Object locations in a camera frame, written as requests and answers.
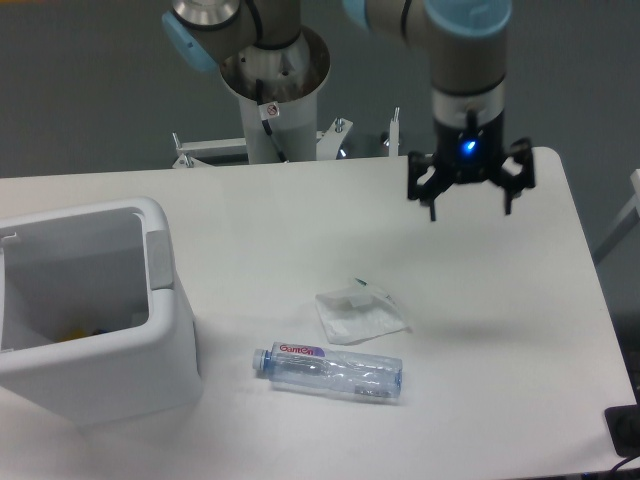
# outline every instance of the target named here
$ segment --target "white table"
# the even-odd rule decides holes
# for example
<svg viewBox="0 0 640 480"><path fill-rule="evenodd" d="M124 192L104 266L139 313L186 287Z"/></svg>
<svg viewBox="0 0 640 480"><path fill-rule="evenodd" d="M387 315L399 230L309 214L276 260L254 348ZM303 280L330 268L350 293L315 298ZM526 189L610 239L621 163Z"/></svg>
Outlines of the white table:
<svg viewBox="0 0 640 480"><path fill-rule="evenodd" d="M0 216L147 195L164 207L197 316L197 405L78 430L0 392L11 479L502 479L611 468L603 411L634 403L558 156L502 211L454 187L438 221L406 159L0 180ZM400 357L397 405L274 390L273 341L328 347L314 295L358 276L411 332L349 347Z"/></svg>

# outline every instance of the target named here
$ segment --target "white plastic bin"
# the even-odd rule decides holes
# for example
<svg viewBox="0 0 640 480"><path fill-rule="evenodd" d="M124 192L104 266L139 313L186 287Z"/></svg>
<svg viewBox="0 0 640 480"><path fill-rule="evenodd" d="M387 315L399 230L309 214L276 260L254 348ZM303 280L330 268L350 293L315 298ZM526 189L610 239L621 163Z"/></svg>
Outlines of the white plastic bin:
<svg viewBox="0 0 640 480"><path fill-rule="evenodd" d="M194 315L161 207L1 220L0 349L1 386L79 425L197 400Z"/></svg>

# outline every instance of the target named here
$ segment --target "robotic arm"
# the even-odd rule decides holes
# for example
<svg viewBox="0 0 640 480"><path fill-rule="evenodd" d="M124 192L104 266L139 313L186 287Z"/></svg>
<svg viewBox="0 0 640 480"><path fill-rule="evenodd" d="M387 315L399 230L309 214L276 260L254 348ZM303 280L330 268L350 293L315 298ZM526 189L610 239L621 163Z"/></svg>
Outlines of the robotic arm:
<svg viewBox="0 0 640 480"><path fill-rule="evenodd" d="M437 146L433 155L409 154L408 198L430 207L435 220L435 199L449 187L490 180L504 189L510 214L513 199L535 187L531 142L525 138L503 147L511 1L343 0L343 5L361 26L430 55ZM320 37L301 26L300 0L173 0L163 23L194 68L221 64L223 79L240 99L250 162L256 156L274 162L315 158L315 93L328 75L329 54ZM258 115L256 103L269 102L271 112L279 112L278 102L283 112L290 108L284 117L292 123L272 129L264 110L259 119L248 120L251 112ZM520 165L519 173L504 168L508 158Z"/></svg>
<svg viewBox="0 0 640 480"><path fill-rule="evenodd" d="M408 197L430 207L453 184L490 180L505 191L505 213L535 187L531 142L503 148L509 0L343 0L351 18L427 50L431 60L436 152L409 154ZM513 158L522 168L504 168ZM432 170L424 183L420 178Z"/></svg>

